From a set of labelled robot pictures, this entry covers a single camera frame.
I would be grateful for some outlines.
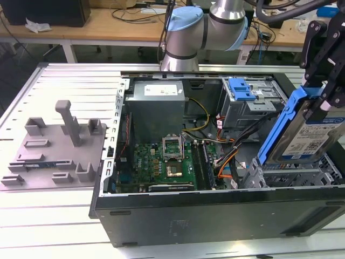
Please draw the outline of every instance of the white table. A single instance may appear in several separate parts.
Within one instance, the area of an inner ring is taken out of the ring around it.
[[[0,175],[25,135],[29,116],[59,124],[54,104],[70,99],[80,123],[107,123],[119,71],[158,71],[156,65],[50,64],[37,68],[0,119]],[[291,66],[209,66],[202,71],[282,72],[296,85],[303,70]],[[0,258],[345,258],[345,216],[311,237],[115,249],[99,220],[88,218],[92,189],[0,193]]]

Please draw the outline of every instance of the blue drive bracket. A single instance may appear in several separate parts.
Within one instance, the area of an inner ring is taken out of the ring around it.
[[[267,160],[272,147],[278,140],[280,133],[283,132],[290,121],[295,118],[298,112],[296,110],[298,104],[306,99],[315,99],[319,97],[321,92],[321,88],[303,88],[302,86],[292,92],[284,110],[275,122],[273,128],[271,129],[269,135],[267,136],[258,153],[258,159],[261,165],[263,165]]]
[[[229,88],[236,101],[256,100],[256,97],[250,91],[250,86],[243,78],[229,78]]]

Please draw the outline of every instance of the power supply label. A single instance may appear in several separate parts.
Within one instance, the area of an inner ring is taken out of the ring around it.
[[[344,118],[325,118],[304,123],[291,143],[285,149],[284,159],[304,159],[315,154],[327,141],[328,133],[344,122]]]
[[[146,96],[177,96],[176,85],[146,85],[144,87]]]

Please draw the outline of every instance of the hard drive label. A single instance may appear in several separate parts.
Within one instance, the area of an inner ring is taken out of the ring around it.
[[[325,118],[322,122],[306,122],[282,154],[286,159],[303,159],[315,154],[327,141],[328,133],[344,122],[344,118]]]

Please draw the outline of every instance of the floor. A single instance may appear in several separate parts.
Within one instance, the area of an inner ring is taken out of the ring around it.
[[[43,62],[43,54],[49,50],[48,45],[29,44],[28,51],[34,56],[33,60],[24,49],[17,44],[15,56],[0,58],[0,116],[10,105],[18,91],[25,84],[38,62]],[[157,48],[144,47],[141,57],[137,54],[137,47],[112,47],[113,58],[108,59],[105,46],[102,52],[97,53],[95,46],[77,45],[74,47],[78,62],[80,63],[157,63]],[[203,64],[205,51],[198,53],[199,63]],[[210,64],[236,64],[238,51],[212,51]],[[257,64],[259,52],[255,51],[248,64]],[[262,65],[297,65],[293,62],[293,54],[289,52],[267,52],[263,54]],[[51,63],[65,63],[66,58],[62,48],[49,55],[47,60]]]

